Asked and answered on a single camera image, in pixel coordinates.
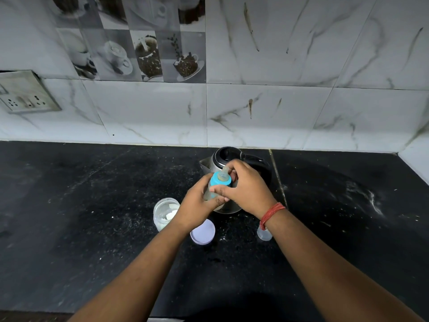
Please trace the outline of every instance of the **tile backsplash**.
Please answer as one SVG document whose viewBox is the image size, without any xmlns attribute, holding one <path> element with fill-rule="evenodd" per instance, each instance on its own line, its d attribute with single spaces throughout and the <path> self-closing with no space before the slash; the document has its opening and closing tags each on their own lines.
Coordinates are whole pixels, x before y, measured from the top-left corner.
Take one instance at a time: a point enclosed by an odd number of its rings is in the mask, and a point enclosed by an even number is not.
<svg viewBox="0 0 429 322">
<path fill-rule="evenodd" d="M 427 140 L 428 8 L 0 0 L 0 70 L 33 70 L 62 109 L 0 106 L 0 139 L 399 152 Z"/>
</svg>

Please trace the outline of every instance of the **jar lid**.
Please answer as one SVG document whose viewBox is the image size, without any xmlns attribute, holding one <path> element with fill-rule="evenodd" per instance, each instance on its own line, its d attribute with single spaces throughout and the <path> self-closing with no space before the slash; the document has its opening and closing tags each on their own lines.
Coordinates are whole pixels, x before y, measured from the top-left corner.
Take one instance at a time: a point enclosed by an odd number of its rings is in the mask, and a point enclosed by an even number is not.
<svg viewBox="0 0 429 322">
<path fill-rule="evenodd" d="M 191 231 L 190 238 L 198 245 L 206 245 L 213 240 L 215 232 L 215 225 L 206 219 L 200 226 Z"/>
</svg>

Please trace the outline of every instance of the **black granite countertop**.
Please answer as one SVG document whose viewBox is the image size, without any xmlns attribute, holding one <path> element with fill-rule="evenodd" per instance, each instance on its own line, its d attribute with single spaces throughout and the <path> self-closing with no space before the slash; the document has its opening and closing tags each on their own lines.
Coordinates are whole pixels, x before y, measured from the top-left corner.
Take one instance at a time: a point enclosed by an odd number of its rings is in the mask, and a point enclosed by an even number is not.
<svg viewBox="0 0 429 322">
<path fill-rule="evenodd" d="M 271 162 L 268 150 L 246 150 Z M 75 312 L 156 235 L 210 148 L 0 142 L 0 309 Z M 395 155 L 272 151 L 271 190 L 335 251 L 429 319 L 429 186 Z M 274 240 L 245 212 L 213 213 L 181 246 L 151 316 L 216 306 L 322 321 Z"/>
</svg>

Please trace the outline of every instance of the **small plastic bottle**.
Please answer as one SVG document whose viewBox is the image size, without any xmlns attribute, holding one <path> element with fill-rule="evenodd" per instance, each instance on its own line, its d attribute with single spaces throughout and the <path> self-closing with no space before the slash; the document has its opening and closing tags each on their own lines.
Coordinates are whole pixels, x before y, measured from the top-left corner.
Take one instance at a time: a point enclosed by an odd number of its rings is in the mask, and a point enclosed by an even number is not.
<svg viewBox="0 0 429 322">
<path fill-rule="evenodd" d="M 228 170 L 229 170 L 228 166 L 224 166 L 222 168 L 222 171 L 216 172 L 213 174 L 212 178 L 210 179 L 210 182 L 208 183 L 207 191 L 204 194 L 204 200 L 210 200 L 217 196 L 216 193 L 209 191 L 211 186 L 218 185 L 218 184 L 222 184 L 226 186 L 231 185 L 232 179 L 231 179 L 231 176 L 229 176 L 228 174 Z M 215 210 L 219 210 L 222 207 L 223 205 L 220 205 Z"/>
</svg>

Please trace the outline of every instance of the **electric kettle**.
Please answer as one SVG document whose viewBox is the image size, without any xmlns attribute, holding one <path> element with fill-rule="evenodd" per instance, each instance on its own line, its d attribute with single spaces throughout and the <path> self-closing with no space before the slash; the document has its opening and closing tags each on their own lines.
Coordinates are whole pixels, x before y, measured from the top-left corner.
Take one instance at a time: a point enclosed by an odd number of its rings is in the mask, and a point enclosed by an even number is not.
<svg viewBox="0 0 429 322">
<path fill-rule="evenodd" d="M 234 147 L 219 148 L 212 156 L 200 160 L 200 166 L 204 174 L 214 173 L 221 171 L 225 164 L 233 159 L 240 159 L 243 162 L 248 163 L 250 167 L 256 169 L 260 173 L 264 182 L 269 186 L 271 183 L 271 167 L 269 163 L 257 156 L 245 154 L 240 149 Z M 235 181 L 231 187 L 236 187 L 237 182 L 238 181 Z M 216 209 L 215 211 L 228 215 L 240 210 L 241 208 L 239 205 L 230 200 L 220 209 Z"/>
</svg>

